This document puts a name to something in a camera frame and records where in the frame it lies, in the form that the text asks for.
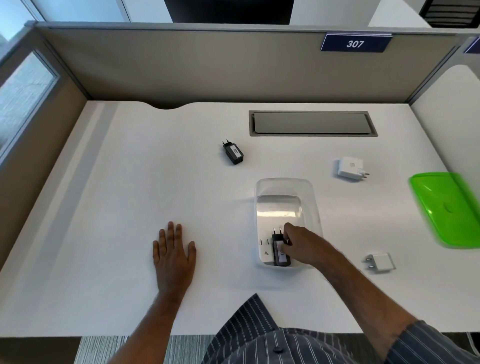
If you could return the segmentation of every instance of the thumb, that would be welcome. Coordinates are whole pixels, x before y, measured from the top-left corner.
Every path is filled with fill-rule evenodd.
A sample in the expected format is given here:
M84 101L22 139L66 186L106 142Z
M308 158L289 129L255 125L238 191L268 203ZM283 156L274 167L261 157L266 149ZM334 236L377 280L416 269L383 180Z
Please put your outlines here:
M188 262L195 265L197 261L197 248L195 247L195 242L190 242L188 244Z
M285 253L286 255L290 255L290 253L292 252L293 250L293 246L292 245L287 245L285 243L283 244L280 244L280 251L282 253Z

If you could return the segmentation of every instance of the striped shirt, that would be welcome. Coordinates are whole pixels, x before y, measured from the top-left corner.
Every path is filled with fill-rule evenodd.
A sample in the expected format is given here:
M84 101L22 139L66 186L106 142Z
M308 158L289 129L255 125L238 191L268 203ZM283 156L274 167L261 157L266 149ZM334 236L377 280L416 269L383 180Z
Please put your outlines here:
M389 364L480 364L425 322L408 327ZM202 364L356 364L334 334L279 328L257 294L240 307L207 348Z

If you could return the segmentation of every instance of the green lid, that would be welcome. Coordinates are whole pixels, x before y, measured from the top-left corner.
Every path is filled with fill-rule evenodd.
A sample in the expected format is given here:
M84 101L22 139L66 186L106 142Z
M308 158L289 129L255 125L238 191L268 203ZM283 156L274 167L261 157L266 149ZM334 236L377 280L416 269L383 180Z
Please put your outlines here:
M415 174L410 184L443 242L458 248L480 247L480 208L459 174Z

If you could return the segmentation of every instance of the transparent container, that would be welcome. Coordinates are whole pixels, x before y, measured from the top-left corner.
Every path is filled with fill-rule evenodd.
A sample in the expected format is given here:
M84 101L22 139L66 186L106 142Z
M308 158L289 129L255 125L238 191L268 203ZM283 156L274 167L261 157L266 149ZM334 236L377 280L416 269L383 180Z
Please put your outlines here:
M287 267L274 264L272 234L279 233L285 223L304 226L323 236L313 186L297 178L265 178L255 185L255 228L257 230L258 262L276 269L311 268L291 259Z

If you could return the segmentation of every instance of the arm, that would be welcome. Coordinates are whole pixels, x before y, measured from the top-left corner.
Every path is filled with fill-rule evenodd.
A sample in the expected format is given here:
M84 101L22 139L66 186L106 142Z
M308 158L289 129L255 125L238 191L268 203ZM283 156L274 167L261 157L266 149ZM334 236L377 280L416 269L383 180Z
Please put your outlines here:
M188 244L188 257L183 250L181 225L173 233L173 222L160 230L153 242L153 261L158 283L158 296L137 329L109 364L163 363L173 321L190 286L195 270L195 243Z
M418 321L378 289L325 239L306 228L285 224L291 245L283 252L317 268L338 293L368 340L385 359L398 336Z

